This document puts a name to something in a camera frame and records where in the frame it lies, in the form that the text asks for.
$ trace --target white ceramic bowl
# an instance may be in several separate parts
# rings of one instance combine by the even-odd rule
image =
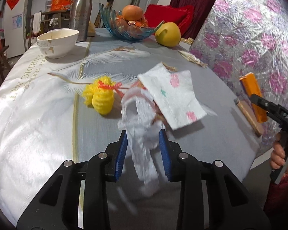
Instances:
[[[74,47],[79,31],[74,29],[52,30],[37,38],[37,45],[48,58],[64,57]]]

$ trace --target yellow yarn bundle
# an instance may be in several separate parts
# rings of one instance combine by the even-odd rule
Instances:
[[[110,113],[114,103],[114,92],[112,89],[101,88],[100,81],[109,86],[115,85],[110,77],[102,76],[94,81],[93,84],[86,85],[82,96],[85,98],[85,105],[92,105],[101,115]]]

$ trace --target blue glass bowl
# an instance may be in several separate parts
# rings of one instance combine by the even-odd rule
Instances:
[[[164,23],[161,22],[157,27],[138,27],[129,25],[125,20],[118,20],[114,9],[103,8],[99,3],[101,19],[109,33],[119,39],[128,41],[140,41],[155,33]]]

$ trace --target human hand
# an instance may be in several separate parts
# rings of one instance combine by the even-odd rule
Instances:
[[[273,143],[273,151],[271,153],[271,161],[270,165],[271,167],[276,170],[279,169],[281,166],[285,165],[285,151],[283,150],[283,147],[280,145],[280,137],[281,134],[278,133],[276,135],[276,141]],[[288,167],[284,173],[284,176],[288,174]]]

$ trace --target white door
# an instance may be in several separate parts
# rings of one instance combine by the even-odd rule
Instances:
[[[13,17],[23,14],[25,0],[19,0],[16,6],[11,9],[6,3],[3,13],[5,45],[9,45],[7,50],[8,58],[25,53],[24,34],[23,34],[23,17],[22,26],[13,27]]]

